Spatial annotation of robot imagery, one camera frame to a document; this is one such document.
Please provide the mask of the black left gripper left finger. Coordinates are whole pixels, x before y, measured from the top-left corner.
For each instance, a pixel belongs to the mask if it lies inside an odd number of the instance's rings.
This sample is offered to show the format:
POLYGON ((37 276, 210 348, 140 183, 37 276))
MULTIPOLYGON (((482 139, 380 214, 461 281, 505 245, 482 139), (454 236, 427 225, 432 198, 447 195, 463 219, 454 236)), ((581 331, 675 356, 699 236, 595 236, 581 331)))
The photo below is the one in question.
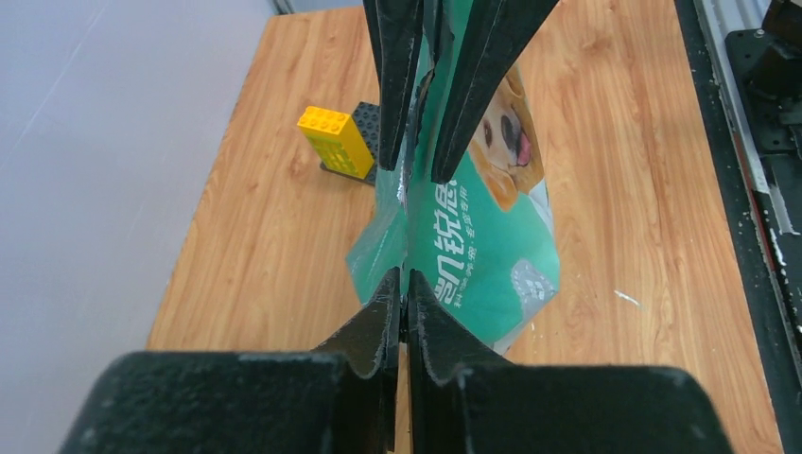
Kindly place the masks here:
POLYGON ((63 453, 387 453, 400 271, 303 352, 138 351, 97 378, 63 453))

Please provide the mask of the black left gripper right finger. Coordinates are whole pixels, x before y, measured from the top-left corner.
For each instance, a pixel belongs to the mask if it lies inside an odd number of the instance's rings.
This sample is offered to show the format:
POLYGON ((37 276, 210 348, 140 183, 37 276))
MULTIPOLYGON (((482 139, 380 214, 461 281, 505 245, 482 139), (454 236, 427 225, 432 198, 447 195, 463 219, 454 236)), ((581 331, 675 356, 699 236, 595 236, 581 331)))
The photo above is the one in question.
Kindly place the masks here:
POLYGON ((531 366, 495 353, 410 272, 415 453, 729 453, 705 390, 653 365, 531 366))

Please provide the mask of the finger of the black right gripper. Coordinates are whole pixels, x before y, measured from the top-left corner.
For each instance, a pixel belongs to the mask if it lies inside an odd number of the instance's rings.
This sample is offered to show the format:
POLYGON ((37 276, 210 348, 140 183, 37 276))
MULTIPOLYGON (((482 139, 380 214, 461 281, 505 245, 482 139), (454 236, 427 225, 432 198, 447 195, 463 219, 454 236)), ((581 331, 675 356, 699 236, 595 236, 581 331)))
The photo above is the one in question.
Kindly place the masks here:
POLYGON ((434 183, 452 180, 497 86, 556 5, 555 1, 471 3, 434 149, 434 183))
POLYGON ((377 165, 394 170, 415 89, 424 3, 418 0, 362 2, 379 84, 377 165))

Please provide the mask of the green pet food bag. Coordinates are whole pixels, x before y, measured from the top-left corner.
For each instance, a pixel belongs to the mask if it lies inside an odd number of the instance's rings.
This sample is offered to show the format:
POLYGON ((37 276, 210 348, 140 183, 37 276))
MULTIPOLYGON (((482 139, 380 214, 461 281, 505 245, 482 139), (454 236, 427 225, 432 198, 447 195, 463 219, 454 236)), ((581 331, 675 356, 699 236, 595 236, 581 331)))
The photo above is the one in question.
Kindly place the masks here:
POLYGON ((559 288, 522 53, 497 86, 452 180, 434 183, 438 130, 473 1, 422 2, 415 89, 397 165, 377 166, 375 214, 346 262, 361 302, 388 269, 421 272, 438 302, 501 354, 559 288))

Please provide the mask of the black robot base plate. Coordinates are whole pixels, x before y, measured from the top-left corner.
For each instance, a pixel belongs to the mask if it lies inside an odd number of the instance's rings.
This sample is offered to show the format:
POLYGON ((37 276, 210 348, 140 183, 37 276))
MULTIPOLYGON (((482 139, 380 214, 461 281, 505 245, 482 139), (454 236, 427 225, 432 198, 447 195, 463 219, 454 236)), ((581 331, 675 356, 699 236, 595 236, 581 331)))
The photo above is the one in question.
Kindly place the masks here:
POLYGON ((784 448, 801 448, 801 5, 675 5, 784 448))

